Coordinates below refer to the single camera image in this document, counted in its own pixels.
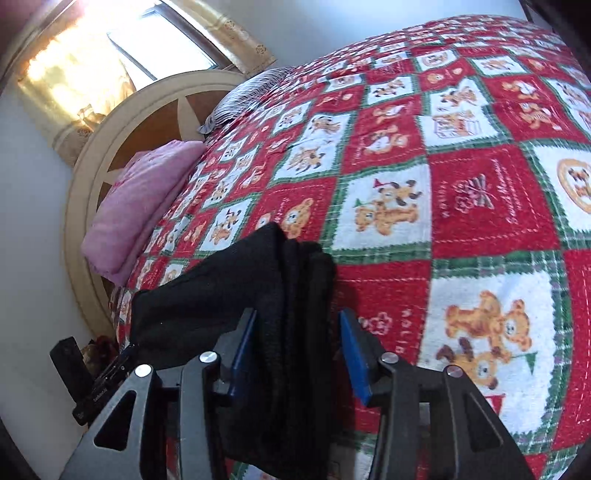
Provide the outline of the black pants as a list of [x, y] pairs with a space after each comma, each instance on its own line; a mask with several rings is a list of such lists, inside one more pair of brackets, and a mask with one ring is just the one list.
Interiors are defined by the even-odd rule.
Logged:
[[334, 281], [335, 263], [321, 246], [270, 223], [137, 292], [129, 340], [141, 362], [177, 367], [252, 314], [245, 363], [233, 374], [243, 391], [215, 414], [224, 453], [280, 479], [322, 479], [335, 410]]

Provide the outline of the pink folded blanket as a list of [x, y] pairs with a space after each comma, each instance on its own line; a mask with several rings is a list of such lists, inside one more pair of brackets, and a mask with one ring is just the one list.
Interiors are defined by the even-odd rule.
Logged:
[[101, 277], [122, 287], [155, 225], [204, 154], [201, 141], [172, 140], [136, 153], [101, 202], [81, 252]]

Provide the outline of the red patchwork bed quilt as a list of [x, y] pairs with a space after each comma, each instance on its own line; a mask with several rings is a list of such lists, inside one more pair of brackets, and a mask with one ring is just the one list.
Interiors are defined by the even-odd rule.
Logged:
[[274, 222], [338, 267], [335, 307], [462, 367], [539, 479], [590, 436], [590, 82], [556, 34], [466, 15], [301, 65], [211, 136], [112, 315]]

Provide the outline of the yellow curtain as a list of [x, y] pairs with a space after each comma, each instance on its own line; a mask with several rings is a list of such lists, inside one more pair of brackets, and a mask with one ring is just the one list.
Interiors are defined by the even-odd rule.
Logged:
[[[99, 124], [138, 91], [107, 37], [117, 1], [60, 1], [32, 23], [6, 69], [26, 113], [49, 147], [74, 166]], [[207, 1], [163, 1], [228, 57], [224, 69], [250, 78], [276, 58], [262, 42]]]

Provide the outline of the grey striped pillow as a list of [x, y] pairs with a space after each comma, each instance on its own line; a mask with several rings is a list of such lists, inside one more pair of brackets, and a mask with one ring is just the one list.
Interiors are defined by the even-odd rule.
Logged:
[[250, 107], [259, 104], [263, 96], [280, 84], [293, 70], [293, 67], [273, 68], [239, 84], [214, 107], [204, 124], [198, 128], [198, 132], [204, 136], [211, 135], [215, 130], [235, 120]]

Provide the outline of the window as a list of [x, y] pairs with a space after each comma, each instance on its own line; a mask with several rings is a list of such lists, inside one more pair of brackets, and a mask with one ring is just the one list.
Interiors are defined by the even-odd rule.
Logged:
[[107, 37], [134, 87], [189, 71], [224, 70], [232, 64], [211, 40], [163, 1], [117, 1], [122, 9]]

